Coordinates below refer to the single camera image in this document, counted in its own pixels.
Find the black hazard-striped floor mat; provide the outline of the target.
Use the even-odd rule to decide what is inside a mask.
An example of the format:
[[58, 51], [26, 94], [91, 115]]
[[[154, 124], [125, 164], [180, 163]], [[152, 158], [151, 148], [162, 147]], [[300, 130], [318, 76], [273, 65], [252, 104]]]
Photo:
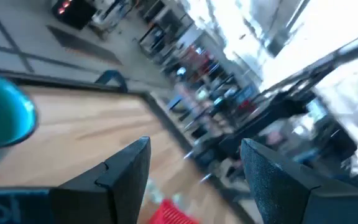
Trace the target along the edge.
[[110, 50], [100, 47], [85, 39], [79, 38], [73, 34], [69, 34], [57, 27], [47, 25], [47, 29], [56, 38], [59, 44], [69, 51], [87, 55], [103, 62], [122, 65], [122, 62]]

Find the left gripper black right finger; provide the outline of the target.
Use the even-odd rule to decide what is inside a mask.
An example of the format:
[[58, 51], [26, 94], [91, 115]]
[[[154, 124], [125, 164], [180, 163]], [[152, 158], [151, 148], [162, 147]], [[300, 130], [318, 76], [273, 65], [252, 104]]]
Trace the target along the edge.
[[252, 140], [241, 159], [264, 224], [358, 224], [358, 182], [319, 174]]

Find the green white sweetener packet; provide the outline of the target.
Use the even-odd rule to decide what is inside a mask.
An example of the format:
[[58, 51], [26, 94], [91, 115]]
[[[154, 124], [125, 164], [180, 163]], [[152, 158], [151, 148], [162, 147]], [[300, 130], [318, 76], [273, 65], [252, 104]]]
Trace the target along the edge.
[[155, 182], [152, 179], [148, 179], [145, 192], [142, 199], [142, 206], [144, 206], [147, 202], [152, 202], [153, 204], [160, 205], [165, 198], [163, 192], [157, 187]]

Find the black diagonal frame strut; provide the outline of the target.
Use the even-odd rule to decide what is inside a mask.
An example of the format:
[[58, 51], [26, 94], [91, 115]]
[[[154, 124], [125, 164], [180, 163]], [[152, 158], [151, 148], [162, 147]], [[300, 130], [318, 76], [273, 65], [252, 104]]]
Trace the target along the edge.
[[292, 85], [291, 88], [287, 90], [289, 94], [296, 90], [299, 90], [299, 92], [308, 91], [320, 82], [326, 75], [338, 68], [338, 66], [351, 62], [357, 58], [358, 38], [332, 51], [288, 78], [274, 84], [259, 95], [264, 96], [275, 93], [276, 91], [281, 91], [288, 85]]

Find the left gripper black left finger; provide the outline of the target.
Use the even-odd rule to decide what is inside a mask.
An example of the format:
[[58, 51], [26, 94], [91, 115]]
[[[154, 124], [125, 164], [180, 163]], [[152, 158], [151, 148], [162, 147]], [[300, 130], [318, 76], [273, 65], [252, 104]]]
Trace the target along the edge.
[[54, 224], [136, 224], [151, 143], [141, 137], [50, 192]]

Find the teal enamel mug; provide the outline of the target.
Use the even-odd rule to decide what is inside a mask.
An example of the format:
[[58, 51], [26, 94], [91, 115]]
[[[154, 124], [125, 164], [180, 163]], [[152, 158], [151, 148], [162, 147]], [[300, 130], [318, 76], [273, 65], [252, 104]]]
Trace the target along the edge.
[[38, 126], [35, 103], [15, 83], [0, 77], [0, 159]]

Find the black box with red lights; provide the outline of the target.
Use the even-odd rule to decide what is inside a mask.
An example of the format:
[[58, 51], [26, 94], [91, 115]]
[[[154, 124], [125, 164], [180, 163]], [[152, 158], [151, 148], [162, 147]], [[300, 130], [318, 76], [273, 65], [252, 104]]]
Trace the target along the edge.
[[58, 21], [82, 30], [96, 13], [96, 8], [86, 0], [57, 0], [52, 14]]

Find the red plastic slotted basket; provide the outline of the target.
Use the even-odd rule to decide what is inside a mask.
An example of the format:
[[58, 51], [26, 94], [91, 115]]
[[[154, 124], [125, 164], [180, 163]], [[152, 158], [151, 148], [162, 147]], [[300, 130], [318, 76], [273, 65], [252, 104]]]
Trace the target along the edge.
[[183, 213], [170, 199], [162, 200], [147, 224], [200, 224]]

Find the black aluminium table frame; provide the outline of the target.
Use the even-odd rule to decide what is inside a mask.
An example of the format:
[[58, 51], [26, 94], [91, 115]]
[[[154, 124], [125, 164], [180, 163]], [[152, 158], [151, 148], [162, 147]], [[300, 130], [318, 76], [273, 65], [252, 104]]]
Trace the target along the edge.
[[[201, 182], [185, 159], [190, 143], [147, 92], [0, 71], [35, 103], [38, 126], [0, 159], [0, 224], [54, 224], [52, 189], [141, 137], [151, 143], [149, 177], [183, 213], [203, 224], [255, 224], [216, 178]], [[147, 224], [159, 205], [140, 207]]]

